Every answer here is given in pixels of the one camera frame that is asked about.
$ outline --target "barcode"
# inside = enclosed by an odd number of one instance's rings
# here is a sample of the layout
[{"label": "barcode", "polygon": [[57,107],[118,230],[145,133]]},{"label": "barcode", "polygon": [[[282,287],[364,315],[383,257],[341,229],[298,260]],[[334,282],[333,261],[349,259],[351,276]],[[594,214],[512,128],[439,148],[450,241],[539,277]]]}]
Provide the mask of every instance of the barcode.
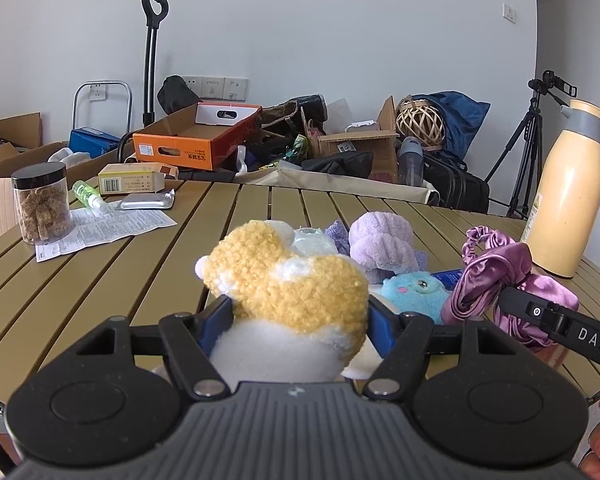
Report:
[{"label": "barcode", "polygon": [[102,185],[104,186],[105,193],[117,193],[120,192],[121,183],[120,177],[116,178],[103,178]]}]

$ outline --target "wicker ball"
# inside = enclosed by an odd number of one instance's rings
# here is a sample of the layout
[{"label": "wicker ball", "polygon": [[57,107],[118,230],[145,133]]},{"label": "wicker ball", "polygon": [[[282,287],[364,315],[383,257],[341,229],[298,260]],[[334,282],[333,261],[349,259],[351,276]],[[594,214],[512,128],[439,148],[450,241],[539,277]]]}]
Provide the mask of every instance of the wicker ball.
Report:
[{"label": "wicker ball", "polygon": [[445,141],[445,122],[426,99],[413,100],[410,95],[396,108],[395,124],[398,133],[416,137],[428,152],[441,150]]}]

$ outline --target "beige cloth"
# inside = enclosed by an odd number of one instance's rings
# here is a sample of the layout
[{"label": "beige cloth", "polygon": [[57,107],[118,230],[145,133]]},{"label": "beige cloth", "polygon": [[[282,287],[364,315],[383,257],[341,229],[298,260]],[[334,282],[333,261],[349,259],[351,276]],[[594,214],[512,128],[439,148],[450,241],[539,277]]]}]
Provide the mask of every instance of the beige cloth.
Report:
[{"label": "beige cloth", "polygon": [[427,187],[400,186],[354,176],[330,175],[311,171],[281,170],[272,168],[253,173],[242,173],[235,176],[238,184],[257,184],[258,186],[294,187],[296,189],[313,189],[316,191],[332,191],[377,198],[392,198],[420,204],[437,205],[440,194],[429,183]]}]

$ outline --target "wooden slatted table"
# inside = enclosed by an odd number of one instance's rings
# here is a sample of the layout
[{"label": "wooden slatted table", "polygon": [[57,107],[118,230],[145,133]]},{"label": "wooden slatted table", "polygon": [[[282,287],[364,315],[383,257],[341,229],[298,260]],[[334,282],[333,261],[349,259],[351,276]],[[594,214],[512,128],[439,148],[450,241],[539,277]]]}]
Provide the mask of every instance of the wooden slatted table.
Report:
[{"label": "wooden slatted table", "polygon": [[[429,253],[429,270],[461,267],[465,232],[475,225],[519,239],[523,222],[452,211],[399,200],[281,187],[173,182],[177,225],[36,263],[17,228],[0,238],[0,400],[109,316],[153,324],[167,314],[198,311],[212,298],[193,273],[229,231],[250,219],[283,220],[293,227],[325,228],[341,219],[349,227],[367,211],[395,212],[415,233],[415,248]],[[71,196],[72,206],[79,206]],[[562,280],[581,311],[600,320],[600,269],[583,260],[573,280]],[[156,358],[139,357],[153,368]],[[431,376],[457,363],[432,360]],[[600,390],[600,367],[571,352],[560,373],[585,396]]]}]

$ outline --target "purple scrunchie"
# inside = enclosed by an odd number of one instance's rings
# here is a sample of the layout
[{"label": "purple scrunchie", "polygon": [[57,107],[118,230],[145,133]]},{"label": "purple scrunchie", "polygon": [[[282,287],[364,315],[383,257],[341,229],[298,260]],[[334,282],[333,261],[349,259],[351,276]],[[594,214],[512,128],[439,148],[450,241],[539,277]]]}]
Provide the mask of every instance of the purple scrunchie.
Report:
[{"label": "purple scrunchie", "polygon": [[[457,324],[471,316],[481,316],[506,286],[516,286],[571,310],[578,309],[578,298],[570,290],[550,276],[531,273],[533,263],[526,244],[484,226],[469,229],[466,235],[467,242],[462,246],[466,269],[442,307],[445,324]],[[485,251],[478,256],[475,247],[481,243],[484,243]],[[548,335],[539,328],[503,314],[497,307],[493,322],[528,348],[540,349],[552,344]]]}]

